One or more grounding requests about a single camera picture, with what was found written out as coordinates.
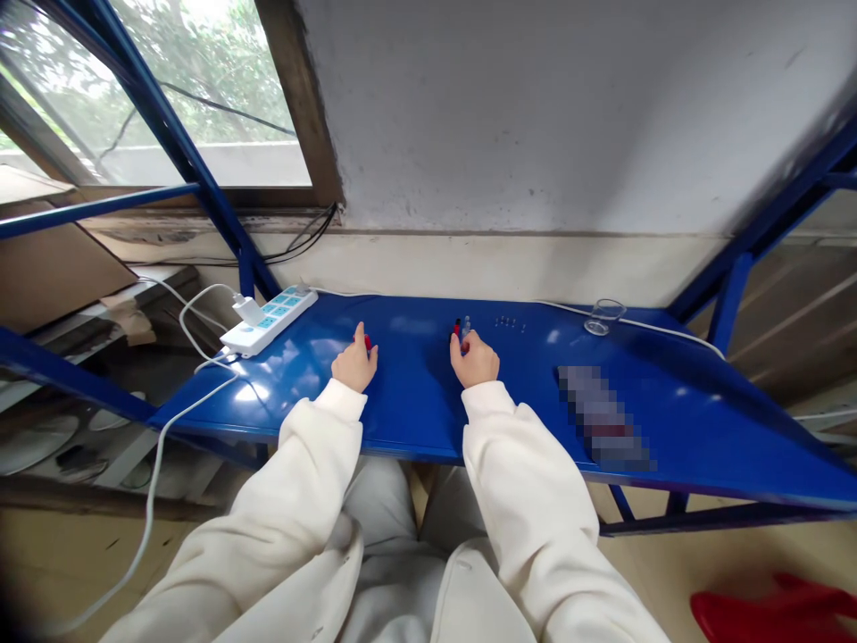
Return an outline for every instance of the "cardboard box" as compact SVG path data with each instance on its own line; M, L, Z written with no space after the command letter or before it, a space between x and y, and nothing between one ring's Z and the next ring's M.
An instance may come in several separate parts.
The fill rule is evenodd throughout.
M44 212L74 186L0 165L0 219ZM31 332L137 282L76 223L0 240L0 324Z

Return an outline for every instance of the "white sleeve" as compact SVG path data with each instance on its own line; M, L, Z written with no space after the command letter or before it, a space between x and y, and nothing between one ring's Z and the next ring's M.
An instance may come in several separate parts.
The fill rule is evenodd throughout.
M104 635L114 641L210 641L320 553L360 454L366 396L331 380L283 421L276 454L228 515L200 525L163 580Z
M538 640L667 641L598 549L598 516L566 450L502 382L462 393L464 462L498 577Z

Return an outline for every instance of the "white jacket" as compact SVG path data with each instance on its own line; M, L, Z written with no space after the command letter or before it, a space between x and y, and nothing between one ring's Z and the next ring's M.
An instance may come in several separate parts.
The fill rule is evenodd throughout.
M533 410L501 382L462 400L464 462L488 539L450 556L431 640L666 641L598 550L586 484ZM298 402L229 515L194 530L102 641L334 643L362 561L359 525L340 510L365 403L337 380Z

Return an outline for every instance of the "tree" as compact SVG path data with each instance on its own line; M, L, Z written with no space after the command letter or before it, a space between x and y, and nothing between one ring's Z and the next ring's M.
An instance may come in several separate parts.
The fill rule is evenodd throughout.
M159 81L294 128L253 0L212 0L197 13L182 0L113 0L113 6ZM94 153L113 144L133 104L85 47L21 0L7 3L0 47ZM198 145L292 140L169 88L164 92ZM153 145L151 131L134 116L121 146Z

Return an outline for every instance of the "plug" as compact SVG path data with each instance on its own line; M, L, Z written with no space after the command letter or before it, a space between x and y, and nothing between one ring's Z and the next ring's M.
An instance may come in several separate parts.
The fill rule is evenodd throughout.
M232 298L235 300L232 310L238 313L238 316L251 326L258 325L265 318L264 311L256 304L256 300L252 297L245 297L235 293Z

